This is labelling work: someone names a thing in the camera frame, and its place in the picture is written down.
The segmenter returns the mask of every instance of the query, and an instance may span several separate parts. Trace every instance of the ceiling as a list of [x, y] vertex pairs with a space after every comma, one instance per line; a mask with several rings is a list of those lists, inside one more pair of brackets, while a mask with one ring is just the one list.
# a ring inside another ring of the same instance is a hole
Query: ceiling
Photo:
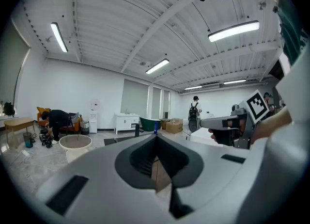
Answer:
[[[126, 73], [181, 92], [234, 79], [270, 81], [268, 72], [279, 57], [272, 0], [21, 1], [48, 58]], [[208, 39], [212, 32], [252, 20], [260, 22], [259, 30], [213, 43]], [[61, 51], [51, 22], [58, 23], [68, 53]], [[145, 73], [163, 58], [170, 63]]]

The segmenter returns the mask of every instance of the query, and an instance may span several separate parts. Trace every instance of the backpack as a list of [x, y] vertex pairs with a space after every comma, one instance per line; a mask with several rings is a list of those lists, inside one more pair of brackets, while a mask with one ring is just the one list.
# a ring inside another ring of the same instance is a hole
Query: backpack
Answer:
[[198, 109], [197, 109], [198, 103], [196, 103], [195, 106], [193, 106], [193, 103], [191, 105], [192, 105], [192, 107], [189, 109], [189, 118], [190, 119], [196, 119], [197, 118], [197, 112], [198, 112]]
[[14, 106], [12, 105], [11, 102], [6, 102], [6, 103], [4, 104], [3, 112], [4, 112], [6, 115], [12, 115], [12, 116], [14, 117], [15, 110], [14, 110]]

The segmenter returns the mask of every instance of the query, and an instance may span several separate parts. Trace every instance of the wooden table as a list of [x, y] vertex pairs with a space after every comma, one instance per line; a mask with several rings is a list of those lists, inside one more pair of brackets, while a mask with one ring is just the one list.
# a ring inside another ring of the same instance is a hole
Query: wooden table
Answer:
[[26, 128], [26, 132], [28, 132], [28, 127], [33, 126], [33, 131], [35, 133], [34, 130], [34, 125], [33, 125], [33, 120], [30, 118], [16, 118], [16, 119], [12, 119], [12, 120], [7, 120], [4, 121], [4, 125], [5, 125], [5, 132], [6, 132], [6, 141], [9, 144], [9, 138], [8, 138], [8, 129], [11, 129], [13, 132], [13, 143], [15, 143], [15, 148], [17, 148], [17, 141], [15, 138], [15, 131], [19, 131], [23, 128]]

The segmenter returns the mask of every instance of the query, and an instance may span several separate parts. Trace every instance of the fluorescent light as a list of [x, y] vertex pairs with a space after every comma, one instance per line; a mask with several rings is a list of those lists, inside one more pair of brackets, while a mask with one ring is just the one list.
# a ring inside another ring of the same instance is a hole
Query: fluorescent light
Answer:
[[231, 84], [231, 83], [238, 83], [238, 82], [245, 82], [246, 79], [241, 79], [241, 80], [235, 80], [235, 81], [229, 81], [229, 82], [224, 82], [224, 84]]
[[151, 74], [152, 72], [158, 70], [160, 67], [163, 67], [164, 65], [166, 65], [168, 63], [169, 63], [169, 60], [164, 59], [164, 60], [160, 61], [158, 64], [155, 64], [152, 68], [148, 69], [145, 73]]
[[222, 29], [215, 33], [209, 34], [208, 37], [211, 42], [214, 42], [235, 34], [258, 30], [259, 28], [260, 28], [259, 21], [254, 20]]
[[63, 41], [63, 38], [62, 38], [62, 35], [60, 33], [60, 30], [59, 30], [59, 27], [58, 27], [58, 24], [57, 22], [52, 22], [50, 24], [52, 30], [53, 30], [53, 33], [58, 41], [58, 44], [60, 46], [60, 48], [62, 49], [63, 52], [68, 52], [68, 49]]
[[185, 90], [192, 90], [192, 89], [199, 89], [199, 88], [202, 88], [202, 86], [195, 86], [195, 87], [189, 87], [189, 88], [186, 88]]

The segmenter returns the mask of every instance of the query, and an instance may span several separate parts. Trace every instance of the green bathtub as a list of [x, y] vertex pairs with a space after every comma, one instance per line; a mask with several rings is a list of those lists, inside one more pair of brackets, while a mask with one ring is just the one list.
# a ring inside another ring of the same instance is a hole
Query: green bathtub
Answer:
[[147, 119], [140, 117], [141, 125], [144, 131], [154, 131], [155, 122], [158, 122], [158, 129], [160, 129], [159, 119]]

